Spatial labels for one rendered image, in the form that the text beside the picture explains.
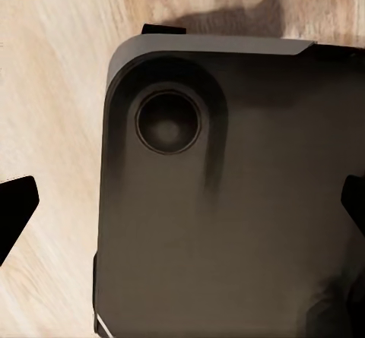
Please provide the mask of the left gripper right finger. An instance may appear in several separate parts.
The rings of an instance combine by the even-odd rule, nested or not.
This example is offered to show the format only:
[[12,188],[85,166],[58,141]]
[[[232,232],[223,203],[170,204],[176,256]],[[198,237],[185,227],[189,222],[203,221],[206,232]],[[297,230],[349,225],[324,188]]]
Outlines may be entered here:
[[348,175],[342,189],[341,202],[365,236],[365,178]]

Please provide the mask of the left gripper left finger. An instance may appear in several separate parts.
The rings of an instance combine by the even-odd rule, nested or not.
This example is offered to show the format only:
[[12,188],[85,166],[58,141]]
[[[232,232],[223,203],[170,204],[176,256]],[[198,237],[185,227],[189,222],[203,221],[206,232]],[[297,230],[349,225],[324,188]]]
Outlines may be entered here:
[[29,175],[0,184],[0,267],[40,202]]

